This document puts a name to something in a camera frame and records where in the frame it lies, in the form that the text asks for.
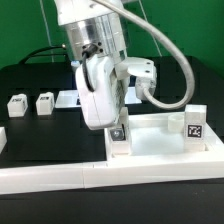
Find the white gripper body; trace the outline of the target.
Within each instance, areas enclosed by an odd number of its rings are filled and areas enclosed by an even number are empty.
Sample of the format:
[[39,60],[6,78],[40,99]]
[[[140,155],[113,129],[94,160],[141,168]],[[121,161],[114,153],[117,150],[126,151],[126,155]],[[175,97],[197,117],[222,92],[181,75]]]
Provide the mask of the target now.
[[130,76],[148,78],[156,84],[154,62],[143,58],[127,57],[114,65],[109,56],[93,56],[87,61],[87,71],[93,92],[87,87],[83,65],[77,68],[75,80],[84,120],[91,130],[113,127],[118,123],[120,111],[125,106]]

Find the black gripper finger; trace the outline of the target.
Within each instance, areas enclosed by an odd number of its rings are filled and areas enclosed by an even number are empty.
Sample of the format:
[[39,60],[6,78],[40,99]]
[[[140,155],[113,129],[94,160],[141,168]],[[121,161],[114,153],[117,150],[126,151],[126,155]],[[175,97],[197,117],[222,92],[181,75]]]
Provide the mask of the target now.
[[126,140],[127,139],[127,127],[121,124],[110,130],[110,135],[113,140]]

